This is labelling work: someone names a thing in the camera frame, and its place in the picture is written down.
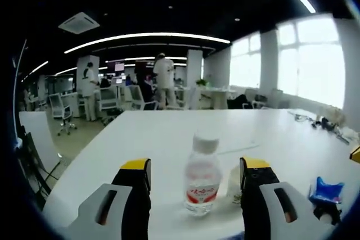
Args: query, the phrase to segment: ceiling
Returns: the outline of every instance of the ceiling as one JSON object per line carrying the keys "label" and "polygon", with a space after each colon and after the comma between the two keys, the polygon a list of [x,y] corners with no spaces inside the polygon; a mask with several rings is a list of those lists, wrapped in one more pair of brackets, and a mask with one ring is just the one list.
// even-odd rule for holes
{"label": "ceiling", "polygon": [[[309,1],[317,12],[350,16],[342,0]],[[77,58],[88,54],[99,56],[103,66],[107,60],[155,56],[159,52],[186,57],[191,48],[202,49],[207,56],[229,46],[194,38],[140,37],[98,43],[64,54],[68,49],[101,38],[173,32],[234,41],[254,31],[270,30],[280,21],[309,15],[299,0],[40,0],[30,10],[21,25],[28,41],[20,79],[45,61],[49,63],[31,76],[75,67]],[[78,35],[58,28],[78,12],[90,15],[100,27]]]}

